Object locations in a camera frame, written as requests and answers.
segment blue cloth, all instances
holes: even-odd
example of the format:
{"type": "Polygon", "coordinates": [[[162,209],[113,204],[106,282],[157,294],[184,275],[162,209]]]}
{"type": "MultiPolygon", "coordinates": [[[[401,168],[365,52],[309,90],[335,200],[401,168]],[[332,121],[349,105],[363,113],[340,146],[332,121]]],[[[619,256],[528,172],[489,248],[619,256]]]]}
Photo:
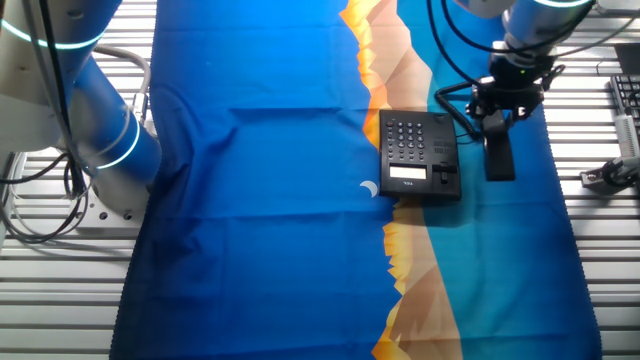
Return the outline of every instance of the blue cloth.
{"type": "MultiPolygon", "coordinates": [[[[158,1],[151,101],[163,159],[112,359],[373,359],[400,299],[382,230],[394,201],[359,186],[377,182],[379,155],[362,132],[369,92],[346,6],[158,1]]],[[[433,90],[458,79],[425,11],[400,1],[433,90]]],[[[464,68],[477,75],[486,54],[473,56],[464,68]]],[[[480,147],[464,146],[463,201],[424,208],[464,358],[596,359],[542,113],[512,138],[516,182],[484,181],[480,147]]]]}

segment black telephone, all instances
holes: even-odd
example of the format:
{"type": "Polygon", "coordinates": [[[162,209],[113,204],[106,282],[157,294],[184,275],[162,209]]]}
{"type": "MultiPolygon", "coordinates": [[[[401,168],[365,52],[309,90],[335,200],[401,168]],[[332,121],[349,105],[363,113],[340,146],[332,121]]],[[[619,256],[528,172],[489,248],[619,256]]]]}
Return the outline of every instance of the black telephone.
{"type": "Polygon", "coordinates": [[[449,114],[380,111],[380,195],[460,200],[458,145],[449,114]]]}

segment orange mountain pattern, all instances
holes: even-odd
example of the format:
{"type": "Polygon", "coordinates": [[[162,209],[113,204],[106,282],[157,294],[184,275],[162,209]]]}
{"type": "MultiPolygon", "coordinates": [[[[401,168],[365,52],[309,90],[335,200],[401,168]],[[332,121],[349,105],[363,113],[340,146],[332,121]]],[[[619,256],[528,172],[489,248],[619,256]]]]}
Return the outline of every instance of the orange mountain pattern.
{"type": "MultiPolygon", "coordinates": [[[[371,100],[363,126],[379,149],[380,109],[426,110],[432,73],[411,44],[397,0],[349,0],[340,14],[360,45],[371,100]]],[[[460,334],[419,203],[401,200],[384,227],[384,246],[402,295],[372,354],[377,360],[462,360],[460,334]]]]}

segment metal slotted surface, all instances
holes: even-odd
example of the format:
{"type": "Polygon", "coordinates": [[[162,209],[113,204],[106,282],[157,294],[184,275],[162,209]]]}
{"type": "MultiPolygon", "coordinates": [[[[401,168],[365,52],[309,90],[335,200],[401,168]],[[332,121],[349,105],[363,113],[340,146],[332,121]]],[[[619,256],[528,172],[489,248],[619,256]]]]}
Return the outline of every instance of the metal slotted surface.
{"type": "MultiPolygon", "coordinates": [[[[626,20],[589,16],[560,52],[594,42],[626,20]]],[[[124,0],[102,44],[151,57],[155,0],[124,0]]],[[[548,92],[551,148],[602,330],[606,360],[640,360],[640,197],[635,190],[602,197],[581,187],[578,173],[619,156],[605,84],[620,73],[611,44],[640,37],[640,21],[604,46],[564,58],[565,74],[548,92]]],[[[134,65],[95,54],[127,102],[142,80],[134,65]]],[[[57,153],[31,154],[25,175],[57,153]]],[[[61,165],[17,187],[32,227],[55,229],[68,211],[61,165]]],[[[7,238],[0,253],[0,359],[105,360],[135,234],[74,232],[61,242],[25,247],[7,238]]]]}

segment glowing blue ring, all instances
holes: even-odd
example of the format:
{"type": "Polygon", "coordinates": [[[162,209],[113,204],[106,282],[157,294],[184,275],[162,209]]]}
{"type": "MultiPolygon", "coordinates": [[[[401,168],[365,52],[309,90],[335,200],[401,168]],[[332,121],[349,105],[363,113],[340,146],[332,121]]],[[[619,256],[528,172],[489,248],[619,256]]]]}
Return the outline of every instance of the glowing blue ring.
{"type": "MultiPolygon", "coordinates": [[[[22,32],[20,29],[16,28],[15,26],[9,24],[6,20],[2,20],[2,27],[9,30],[10,33],[14,34],[15,36],[19,37],[20,39],[27,41],[27,42],[31,42],[31,36],[29,36],[29,34],[26,34],[24,32],[22,32]]],[[[81,49],[83,47],[89,46],[93,43],[95,43],[96,41],[100,40],[100,38],[102,37],[102,35],[104,35],[104,31],[96,36],[95,38],[88,40],[88,41],[84,41],[81,43],[74,43],[74,44],[62,44],[62,43],[56,43],[56,49],[58,50],[76,50],[76,49],[81,49]]],[[[46,41],[39,39],[38,40],[38,45],[42,46],[42,47],[47,47],[48,44],[46,41]]]]}
{"type": "Polygon", "coordinates": [[[534,0],[534,1],[537,2],[538,4],[555,7],[555,8],[570,8],[570,7],[576,7],[576,6],[584,5],[586,3],[591,2],[591,0],[575,0],[570,2],[560,2],[560,1],[553,1],[553,0],[534,0]]]}
{"type": "Polygon", "coordinates": [[[102,170],[102,169],[106,169],[106,168],[110,168],[112,166],[118,165],[120,162],[122,162],[122,160],[126,159],[127,156],[129,156],[129,154],[131,154],[133,149],[135,149],[136,145],[138,144],[138,140],[140,139],[140,123],[138,123],[137,121],[135,121],[135,123],[138,125],[138,126],[136,126],[136,130],[137,130],[136,131],[136,138],[133,140],[133,144],[131,144],[131,147],[129,148],[129,150],[127,150],[127,152],[124,153],[124,155],[122,155],[118,160],[110,162],[110,163],[108,163],[106,165],[96,166],[96,169],[102,170]]]}

